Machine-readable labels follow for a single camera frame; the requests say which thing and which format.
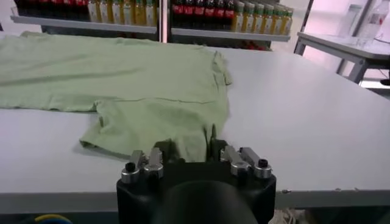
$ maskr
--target table surface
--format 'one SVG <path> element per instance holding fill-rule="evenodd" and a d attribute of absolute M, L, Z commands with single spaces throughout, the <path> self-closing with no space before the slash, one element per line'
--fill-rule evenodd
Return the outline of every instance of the table surface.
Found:
<path fill-rule="evenodd" d="M 365 47 L 356 45 L 356 37 L 338 37 L 325 34 L 298 32 L 298 37 L 333 47 L 350 54 L 373 60 L 390 60 L 390 44 L 373 41 Z"/>
<path fill-rule="evenodd" d="M 278 208 L 390 205 L 390 102 L 299 55 L 218 50 L 233 77 L 219 137 L 269 160 Z M 79 144 L 97 118 L 0 109 L 0 213 L 115 211 L 126 161 Z"/>

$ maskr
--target black knob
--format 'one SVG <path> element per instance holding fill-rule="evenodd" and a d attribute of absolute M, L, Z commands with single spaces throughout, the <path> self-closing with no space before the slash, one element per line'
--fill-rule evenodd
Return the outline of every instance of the black knob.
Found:
<path fill-rule="evenodd" d="M 268 167 L 268 160 L 266 160 L 266 159 L 259 159 L 257 165 L 260 168 L 267 168 Z"/>
<path fill-rule="evenodd" d="M 125 170 L 128 172 L 134 172 L 135 164 L 134 163 L 126 163 Z"/>

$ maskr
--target yellow bottle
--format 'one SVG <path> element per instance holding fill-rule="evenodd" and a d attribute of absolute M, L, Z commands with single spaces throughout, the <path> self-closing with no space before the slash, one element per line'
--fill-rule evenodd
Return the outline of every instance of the yellow bottle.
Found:
<path fill-rule="evenodd" d="M 124 12 L 123 12 L 123 1 L 114 0 L 112 4 L 112 12 L 115 24 L 124 24 Z"/>
<path fill-rule="evenodd" d="M 112 15 L 112 2 L 111 0 L 102 0 L 100 2 L 100 11 L 102 13 L 103 23 L 113 23 L 114 18 Z"/>
<path fill-rule="evenodd" d="M 153 0 L 153 15 L 154 15 L 154 24 L 157 26 L 157 21 L 158 21 L 158 4 L 157 4 L 157 0 Z"/>
<path fill-rule="evenodd" d="M 100 2 L 98 0 L 88 1 L 88 11 L 90 13 L 91 22 L 101 23 L 102 15 L 100 13 Z"/>
<path fill-rule="evenodd" d="M 244 9 L 244 19 L 241 31 L 244 33 L 250 33 L 252 31 L 252 25 L 254 20 L 255 4 L 246 2 Z"/>
<path fill-rule="evenodd" d="M 283 15 L 283 9 L 276 6 L 274 9 L 274 16 L 272 18 L 270 34 L 272 35 L 280 34 L 280 26 L 282 25 L 282 19 L 283 19 L 282 15 Z"/>
<path fill-rule="evenodd" d="M 285 24 L 280 28 L 281 30 L 281 35 L 290 35 L 290 30 L 291 30 L 291 24 L 293 20 L 293 11 L 288 11 L 286 19 L 285 19 Z"/>
<path fill-rule="evenodd" d="M 124 0 L 123 17 L 124 17 L 124 24 L 126 24 L 126 25 L 134 25 L 135 24 L 135 3 L 134 3 L 134 1 Z"/>
<path fill-rule="evenodd" d="M 255 18 L 254 18 L 254 24 L 252 26 L 252 33 L 260 33 L 261 24 L 263 23 L 263 16 L 264 13 L 264 5 L 263 4 L 256 4 L 255 7 Z"/>
<path fill-rule="evenodd" d="M 233 32 L 240 32 L 243 27 L 244 6 L 245 4 L 243 2 L 237 2 L 236 10 L 234 12 L 234 17 L 232 21 Z"/>
<path fill-rule="evenodd" d="M 144 26 L 146 24 L 145 6 L 142 0 L 135 2 L 135 24 Z"/>
<path fill-rule="evenodd" d="M 264 19 L 263 23 L 261 24 L 260 33 L 271 34 L 272 14 L 274 12 L 274 7 L 272 5 L 266 4 L 264 8 Z"/>
<path fill-rule="evenodd" d="M 156 26 L 156 18 L 155 18 L 155 4 L 153 4 L 153 0 L 146 0 L 146 25 L 147 26 Z"/>

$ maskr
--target cable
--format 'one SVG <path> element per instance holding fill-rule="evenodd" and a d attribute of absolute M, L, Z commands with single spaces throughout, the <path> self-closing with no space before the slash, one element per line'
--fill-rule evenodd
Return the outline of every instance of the cable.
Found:
<path fill-rule="evenodd" d="M 384 40 L 379 40 L 379 39 L 377 39 L 377 38 L 374 38 L 374 40 L 379 41 L 379 42 L 382 42 L 382 43 L 385 43 L 385 44 L 390 44 L 390 42 L 387 42 L 387 41 L 384 41 Z"/>
<path fill-rule="evenodd" d="M 45 219 L 39 222 L 39 224 L 72 224 L 65 219 Z"/>
<path fill-rule="evenodd" d="M 68 223 L 67 224 L 72 224 L 72 222 L 67 219 L 66 217 L 62 216 L 62 215 L 57 215 L 57 214 L 47 214 L 47 215 L 41 215 L 41 216 L 38 216 L 37 218 L 35 218 L 35 221 L 36 222 L 42 222 L 46 219 L 62 219 L 64 221 L 67 221 Z"/>

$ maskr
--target bottle cap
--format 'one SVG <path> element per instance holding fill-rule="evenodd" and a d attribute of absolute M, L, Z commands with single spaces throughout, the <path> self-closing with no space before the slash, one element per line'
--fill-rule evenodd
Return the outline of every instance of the bottle cap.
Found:
<path fill-rule="evenodd" d="M 239 8 L 243 8 L 244 5 L 245 5 L 245 4 L 244 4 L 243 2 L 238 2 L 238 3 L 237 3 L 237 6 L 238 6 Z"/>

